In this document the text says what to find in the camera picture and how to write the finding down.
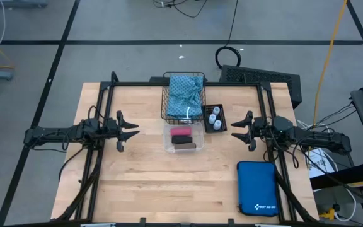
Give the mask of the white printed sheet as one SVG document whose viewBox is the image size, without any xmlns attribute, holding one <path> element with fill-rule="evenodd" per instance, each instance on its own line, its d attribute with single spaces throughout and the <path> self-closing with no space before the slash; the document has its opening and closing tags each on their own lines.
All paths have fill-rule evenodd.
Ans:
<svg viewBox="0 0 363 227">
<path fill-rule="evenodd" d="M 309 152 L 308 173 L 310 178 L 324 175 L 325 172 L 332 173 L 338 171 L 338 167 L 333 158 L 321 148 L 316 148 Z"/>
</svg>

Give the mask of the blue first aid kit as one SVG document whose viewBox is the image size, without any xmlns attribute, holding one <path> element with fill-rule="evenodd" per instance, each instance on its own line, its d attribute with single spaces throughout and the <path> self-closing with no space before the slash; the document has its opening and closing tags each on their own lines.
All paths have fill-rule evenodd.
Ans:
<svg viewBox="0 0 363 227">
<path fill-rule="evenodd" d="M 240 161 L 238 207 L 247 216 L 274 217 L 279 214 L 275 167 L 269 162 Z"/>
</svg>

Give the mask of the clear plastic container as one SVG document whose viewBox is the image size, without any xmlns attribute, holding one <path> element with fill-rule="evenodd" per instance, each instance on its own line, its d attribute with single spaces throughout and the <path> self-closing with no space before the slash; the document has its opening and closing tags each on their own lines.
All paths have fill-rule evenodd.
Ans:
<svg viewBox="0 0 363 227">
<path fill-rule="evenodd" d="M 182 149 L 175 150 L 174 145 L 171 143 L 171 134 L 170 129 L 173 127 L 191 127 L 192 134 L 190 137 L 193 138 L 193 143 L 196 144 L 195 149 Z M 163 147 L 164 150 L 168 153 L 194 153 L 200 151 L 204 147 L 204 128 L 201 123 L 194 123 L 190 125 L 170 125 L 166 124 L 163 128 Z"/>
</svg>

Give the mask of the blue patterned drawstring bag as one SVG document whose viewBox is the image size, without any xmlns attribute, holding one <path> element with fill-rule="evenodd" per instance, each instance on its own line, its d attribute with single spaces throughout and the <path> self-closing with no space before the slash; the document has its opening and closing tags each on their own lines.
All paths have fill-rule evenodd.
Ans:
<svg viewBox="0 0 363 227">
<path fill-rule="evenodd" d="M 202 115 L 203 87 L 202 75 L 170 76 L 166 115 L 175 119 L 199 119 Z"/>
</svg>

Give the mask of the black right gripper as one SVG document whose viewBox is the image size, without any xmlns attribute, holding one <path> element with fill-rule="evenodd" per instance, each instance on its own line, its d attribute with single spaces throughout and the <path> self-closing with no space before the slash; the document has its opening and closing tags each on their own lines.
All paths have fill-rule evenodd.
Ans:
<svg viewBox="0 0 363 227">
<path fill-rule="evenodd" d="M 245 134 L 232 133 L 231 135 L 244 143 L 248 143 L 248 150 L 254 151 L 256 149 L 256 137 L 260 139 L 271 137 L 271 125 L 262 117 L 254 117 L 252 111 L 248 111 L 246 116 L 247 118 L 232 123 L 231 126 L 240 128 L 248 127 L 248 132 Z"/>
</svg>

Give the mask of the small black plastic tray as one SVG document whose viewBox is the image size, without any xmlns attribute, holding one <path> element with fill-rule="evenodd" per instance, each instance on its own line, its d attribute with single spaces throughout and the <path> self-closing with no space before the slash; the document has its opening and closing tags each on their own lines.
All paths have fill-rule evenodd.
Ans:
<svg viewBox="0 0 363 227">
<path fill-rule="evenodd" d="M 219 114 L 216 115 L 217 116 L 216 120 L 220 120 L 222 122 L 222 126 L 221 126 L 221 129 L 218 130 L 218 131 L 215 131 L 213 129 L 213 124 L 209 124 L 209 122 L 208 122 L 209 116 L 212 114 L 212 111 L 213 111 L 214 107 L 219 107 L 220 108 Z M 204 127 L 205 127 L 205 132 L 206 133 L 211 134 L 211 133 L 218 133 L 218 132 L 227 131 L 226 118 L 225 118 L 225 114 L 224 114 L 222 104 L 206 105 L 206 106 L 202 107 L 202 110 L 203 110 L 203 114 L 204 114 Z"/>
</svg>

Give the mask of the yellow power plug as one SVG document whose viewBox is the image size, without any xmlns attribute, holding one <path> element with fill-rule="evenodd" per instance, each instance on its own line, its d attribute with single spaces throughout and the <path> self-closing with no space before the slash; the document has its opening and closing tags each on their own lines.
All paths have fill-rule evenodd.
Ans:
<svg viewBox="0 0 363 227">
<path fill-rule="evenodd" d="M 327 210 L 326 212 L 323 212 L 321 214 L 319 214 L 319 217 L 321 218 L 325 218 L 328 220 L 334 220 L 335 219 L 335 210 L 334 208 L 329 208 L 329 210 Z"/>
</svg>

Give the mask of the pink bandage roll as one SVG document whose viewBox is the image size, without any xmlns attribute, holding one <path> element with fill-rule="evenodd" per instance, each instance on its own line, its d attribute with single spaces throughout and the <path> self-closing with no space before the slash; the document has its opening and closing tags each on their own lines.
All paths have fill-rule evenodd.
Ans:
<svg viewBox="0 0 363 227">
<path fill-rule="evenodd" d="M 191 127 L 173 127 L 170 129 L 171 136 L 190 136 L 192 134 Z"/>
</svg>

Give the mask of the black metal table frame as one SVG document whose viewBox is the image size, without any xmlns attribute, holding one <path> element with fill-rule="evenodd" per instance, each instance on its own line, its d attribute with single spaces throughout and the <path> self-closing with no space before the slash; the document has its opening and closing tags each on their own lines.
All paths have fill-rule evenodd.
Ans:
<svg viewBox="0 0 363 227">
<path fill-rule="evenodd" d="M 118 152 L 110 139 L 103 148 L 95 206 L 83 206 L 82 217 L 95 222 L 136 223 L 278 223 L 276 217 L 245 216 L 238 209 L 239 161 L 261 161 L 255 151 L 234 137 L 234 122 L 247 111 L 269 113 L 254 86 L 208 86 L 208 104 L 224 107 L 228 128 L 205 134 L 204 147 L 194 153 L 172 154 L 163 146 L 165 122 L 161 118 L 162 87 L 151 83 L 121 82 L 114 88 L 111 116 L 121 111 L 137 134 Z"/>
</svg>

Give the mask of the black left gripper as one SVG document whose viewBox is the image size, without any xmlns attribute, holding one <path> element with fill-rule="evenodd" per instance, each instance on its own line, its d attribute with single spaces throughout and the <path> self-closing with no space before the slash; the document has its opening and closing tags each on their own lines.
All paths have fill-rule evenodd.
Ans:
<svg viewBox="0 0 363 227">
<path fill-rule="evenodd" d="M 126 142 L 132 136 L 140 133 L 140 131 L 123 132 L 124 129 L 138 128 L 137 124 L 131 124 L 124 121 L 123 114 L 120 110 L 116 113 L 116 119 L 112 117 L 106 118 L 103 123 L 103 137 L 105 139 L 117 138 L 116 149 L 118 152 L 124 152 L 123 142 Z"/>
</svg>

